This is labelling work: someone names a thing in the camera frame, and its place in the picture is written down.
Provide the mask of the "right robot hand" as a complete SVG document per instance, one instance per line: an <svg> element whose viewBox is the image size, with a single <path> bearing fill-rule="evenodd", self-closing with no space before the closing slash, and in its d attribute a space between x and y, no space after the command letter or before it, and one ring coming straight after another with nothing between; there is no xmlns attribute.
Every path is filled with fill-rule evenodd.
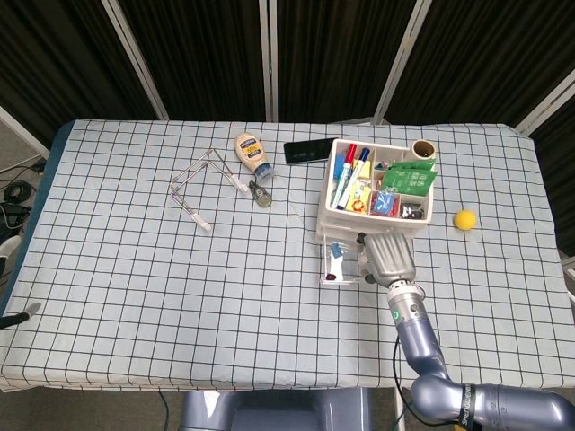
<svg viewBox="0 0 575 431"><path fill-rule="evenodd" d="M407 238L400 232L359 233L357 243L367 255L369 284L389 287L395 282L413 282L416 267Z"/></svg>

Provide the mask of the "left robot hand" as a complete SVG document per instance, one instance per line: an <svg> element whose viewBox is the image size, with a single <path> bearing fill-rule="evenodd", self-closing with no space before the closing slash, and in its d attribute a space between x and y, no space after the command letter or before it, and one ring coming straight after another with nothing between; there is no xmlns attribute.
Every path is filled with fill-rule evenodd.
<svg viewBox="0 0 575 431"><path fill-rule="evenodd" d="M0 248L1 274L4 274L6 261L8 260L10 255L16 250L16 248L20 245L20 243L21 243L21 237L18 235L12 236L1 243ZM32 303L26 309L24 309L22 312L18 314L2 317L1 329L3 330L12 326L16 326L30 320L31 317L40 310L40 307L41 303Z"/></svg>

